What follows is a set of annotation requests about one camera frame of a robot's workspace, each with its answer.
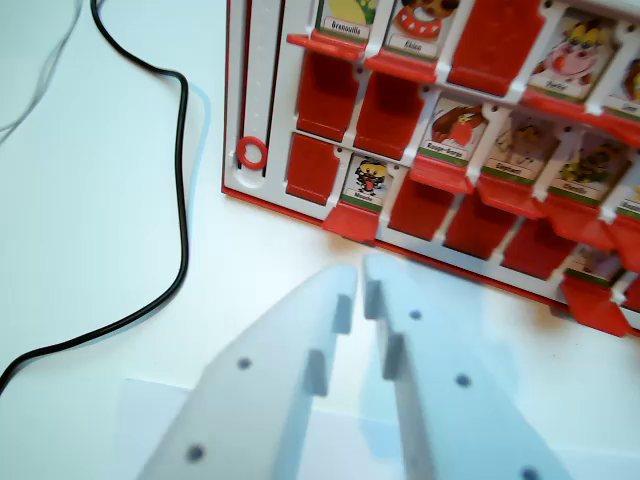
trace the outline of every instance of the cartoon character picture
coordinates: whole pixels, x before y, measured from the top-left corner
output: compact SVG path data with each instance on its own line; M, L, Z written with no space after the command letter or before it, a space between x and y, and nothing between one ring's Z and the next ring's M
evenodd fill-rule
M374 160L363 160L360 162L355 174L358 177L358 191L361 193L368 193L369 195L375 195L375 190L384 188L384 180L387 176L387 167Z
M510 165L530 167L546 159L555 141L550 138L551 125L527 123L513 130L505 129L496 140L497 150L502 153L502 162Z
M515 132L507 131L497 140L498 147L506 152L505 162L512 165L527 165L540 150L542 132L537 125L525 125Z
M393 19L402 34L435 42L442 31L442 20L455 12L459 0L401 0L403 8Z
M438 143L452 140L461 147L466 147L473 138L474 129L485 123L486 119L482 116L482 105L457 106L433 122L431 138Z
M602 23L602 19L594 18L576 22L565 30L565 39L538 64L533 74L544 72L559 82L591 84L595 80L598 48L609 38L609 31L602 28Z
M389 193L391 182L392 175L387 172L384 162L354 153L351 156L340 200L360 208L380 212Z
M609 166L619 153L620 147L610 143L597 146L587 155L581 151L574 161L562 167L560 178L577 183L604 183L611 175Z
M616 83L613 91L602 101L602 104L607 113L638 122L640 121L640 49L636 51L635 57L629 62L624 77Z
M376 0L327 0L334 17L360 25L371 25L376 16Z
M640 58L629 65L629 71L624 77L624 93L632 102L640 103Z
M489 150L482 172L523 185L533 185L558 144L554 125L512 112Z
M567 269L570 275L600 285L611 285L623 271L617 253L606 253L587 245L579 248Z

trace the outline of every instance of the white cable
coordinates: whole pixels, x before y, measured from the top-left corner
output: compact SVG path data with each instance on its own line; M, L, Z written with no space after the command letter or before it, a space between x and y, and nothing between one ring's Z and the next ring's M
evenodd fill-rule
M73 33L73 30L76 28L78 24L78 19L80 18L80 13L82 12L82 0L75 0L75 11L73 15L73 21L69 26L68 30L65 32L63 37L56 43L53 47L49 55L44 61L42 68L40 69L40 76L38 77L38 81L36 83L36 88L31 97L31 101L25 108L24 112L18 118L16 118L11 123L0 126L0 145L11 135L16 128L20 126L20 124L29 116L29 114L33 111L33 109L40 103L40 100L47 92L49 88L49 84L51 83L51 79L53 78L53 74L56 71L58 66L58 61L62 56L62 52L64 47L66 46L69 37Z

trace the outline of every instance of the white table surface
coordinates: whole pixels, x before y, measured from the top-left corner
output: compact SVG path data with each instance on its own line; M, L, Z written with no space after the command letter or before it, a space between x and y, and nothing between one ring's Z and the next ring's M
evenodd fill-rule
M108 0L107 28L208 94L213 122L195 200L191 267L146 322L38 360L0 398L0 478L103 477L126 378L191 387L202 367L270 305L325 265L370 249L220 193L222 0ZM72 0L0 5L0 124L28 101L71 20ZM178 87L123 60L85 2L49 92L0 148L0 368L18 354L139 308L173 280ZM203 120L189 105L187 176ZM474 339L483 361L554 446L640 456L640 340L553 316L547 306L407 264L437 289L434 314ZM373 324L357 305L340 339L326 409L392 419Z

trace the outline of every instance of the screw hole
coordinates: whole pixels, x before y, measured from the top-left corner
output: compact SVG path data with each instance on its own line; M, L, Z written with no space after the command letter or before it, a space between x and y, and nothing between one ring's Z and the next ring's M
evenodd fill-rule
M540 480L540 475L535 468L527 467L522 470L522 480Z
M204 447L202 445L193 444L187 449L187 462L196 463L204 457Z
M471 379L464 373L461 373L456 377L456 383L463 388L467 388L469 385L471 385Z
M251 359L250 358L242 357L240 360L238 360L238 368L240 370L246 370L249 367L251 367Z

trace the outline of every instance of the cartoon animal face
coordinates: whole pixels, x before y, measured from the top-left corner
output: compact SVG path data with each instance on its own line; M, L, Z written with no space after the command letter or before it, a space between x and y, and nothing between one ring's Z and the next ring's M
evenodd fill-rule
M387 176L387 167L373 160L363 160L356 170L358 183L367 192L373 191L384 182Z
M632 101L640 101L640 59L631 62L623 86Z
M548 69L568 78L583 78L597 62L597 49L606 41L600 19L578 22L564 32L565 40L545 61Z
M439 19L450 16L459 4L460 0L402 0L402 5L416 10L418 15L417 9L422 9L427 15Z
M439 143L452 138L455 142L466 145L471 140L473 129L485 122L486 120L482 116L482 105L454 107L433 122L431 138L434 142Z
M564 180L580 183L604 182L609 178L607 168L620 152L618 146L603 143L587 155L580 155L577 160L562 168L561 176Z
M512 153L509 163L523 164L531 161L535 153L540 150L542 133L536 125L526 125L514 132Z

